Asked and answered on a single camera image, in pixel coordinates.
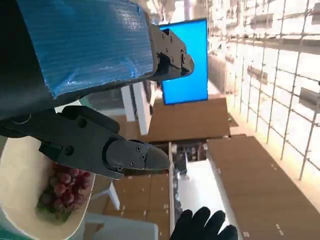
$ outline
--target red grape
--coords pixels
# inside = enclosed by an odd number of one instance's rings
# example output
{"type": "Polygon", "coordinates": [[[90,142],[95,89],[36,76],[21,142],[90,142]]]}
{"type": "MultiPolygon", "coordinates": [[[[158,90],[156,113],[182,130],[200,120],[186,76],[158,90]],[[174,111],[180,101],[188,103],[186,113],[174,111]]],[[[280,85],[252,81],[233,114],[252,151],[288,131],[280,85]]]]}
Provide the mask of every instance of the red grape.
{"type": "Polygon", "coordinates": [[[54,186],[54,192],[55,194],[59,197],[61,196],[63,193],[66,192],[66,186],[62,183],[57,183],[55,186],[54,186]]]}
{"type": "Polygon", "coordinates": [[[78,174],[78,176],[82,176],[85,172],[86,172],[86,171],[83,171],[83,170],[79,169],[79,174],[78,174]]]}
{"type": "Polygon", "coordinates": [[[69,174],[71,177],[76,178],[79,175],[79,169],[78,168],[70,168],[69,174]]]}
{"type": "Polygon", "coordinates": [[[72,177],[70,176],[70,174],[67,174],[67,173],[59,173],[57,176],[60,183],[62,184],[69,184],[72,180],[72,177]]]}
{"type": "Polygon", "coordinates": [[[72,193],[66,193],[62,196],[62,201],[64,204],[71,204],[75,200],[75,195],[72,193]]]}
{"type": "Polygon", "coordinates": [[[45,205],[50,204],[51,200],[52,200],[51,196],[47,193],[42,194],[42,196],[40,197],[40,201],[45,205]]]}
{"type": "Polygon", "coordinates": [[[52,186],[52,187],[55,187],[55,185],[58,183],[58,178],[56,178],[55,176],[52,176],[50,177],[49,179],[49,184],[52,186]]]}
{"type": "Polygon", "coordinates": [[[81,187],[80,187],[79,185],[74,185],[74,186],[72,187],[72,192],[73,192],[74,194],[79,194],[80,191],[81,191],[81,187]]]}
{"type": "Polygon", "coordinates": [[[76,184],[77,179],[76,178],[72,178],[70,185],[73,186],[76,184]]]}
{"type": "Polygon", "coordinates": [[[91,176],[91,173],[88,171],[85,171],[82,175],[83,177],[89,178],[91,176]]]}
{"type": "Polygon", "coordinates": [[[84,200],[84,196],[82,194],[75,194],[74,195],[74,203],[75,204],[81,204],[82,201],[84,200]]]}
{"type": "Polygon", "coordinates": [[[90,179],[88,177],[82,177],[80,184],[82,189],[87,189],[90,186],[90,179]]]}
{"type": "Polygon", "coordinates": [[[54,201],[53,207],[55,209],[61,209],[63,206],[64,205],[63,205],[63,203],[62,203],[60,198],[58,198],[57,200],[54,201]]]}

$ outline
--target monitor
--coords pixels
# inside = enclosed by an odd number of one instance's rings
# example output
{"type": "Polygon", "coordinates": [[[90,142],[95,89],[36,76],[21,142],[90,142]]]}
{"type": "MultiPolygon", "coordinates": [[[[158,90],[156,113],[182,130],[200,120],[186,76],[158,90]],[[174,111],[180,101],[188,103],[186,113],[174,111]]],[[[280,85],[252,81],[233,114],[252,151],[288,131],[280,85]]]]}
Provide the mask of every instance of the monitor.
{"type": "Polygon", "coordinates": [[[198,19],[160,26],[170,29],[186,45],[194,61],[194,72],[186,77],[162,82],[163,101],[166,105],[196,102],[208,99],[207,20],[198,19]]]}

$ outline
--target blue tape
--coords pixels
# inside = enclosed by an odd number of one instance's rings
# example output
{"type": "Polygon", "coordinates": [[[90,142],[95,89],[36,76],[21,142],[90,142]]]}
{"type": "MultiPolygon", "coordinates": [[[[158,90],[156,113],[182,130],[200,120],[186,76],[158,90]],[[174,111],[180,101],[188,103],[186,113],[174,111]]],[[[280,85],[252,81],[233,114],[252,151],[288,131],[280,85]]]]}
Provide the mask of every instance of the blue tape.
{"type": "Polygon", "coordinates": [[[128,0],[17,0],[54,98],[153,71],[148,24],[128,0]]]}

